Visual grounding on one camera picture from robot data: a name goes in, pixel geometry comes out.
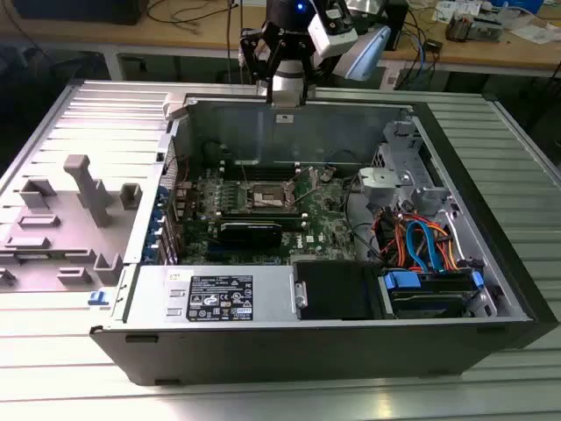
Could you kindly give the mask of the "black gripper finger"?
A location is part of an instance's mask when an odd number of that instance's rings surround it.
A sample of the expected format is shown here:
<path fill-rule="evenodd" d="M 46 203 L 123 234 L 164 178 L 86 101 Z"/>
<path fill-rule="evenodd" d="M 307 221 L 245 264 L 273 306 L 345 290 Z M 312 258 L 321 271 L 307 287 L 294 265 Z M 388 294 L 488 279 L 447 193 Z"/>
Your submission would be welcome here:
<path fill-rule="evenodd" d="M 260 42 L 270 50 L 266 61 L 256 53 Z M 256 81 L 266 83 L 266 102 L 273 102 L 273 76 L 281 63 L 281 29 L 276 25 L 265 25 L 261 29 L 245 28 L 240 37 L 245 65 Z"/>
<path fill-rule="evenodd" d="M 320 61 L 317 68 L 313 67 L 312 63 L 312 45 L 310 43 L 301 43 L 301 63 L 302 63 L 302 93 L 301 105 L 307 102 L 309 96 L 309 89 L 313 85 L 317 85 L 325 78 L 330 76 L 338 64 L 338 56 L 331 56 L 324 58 Z"/>

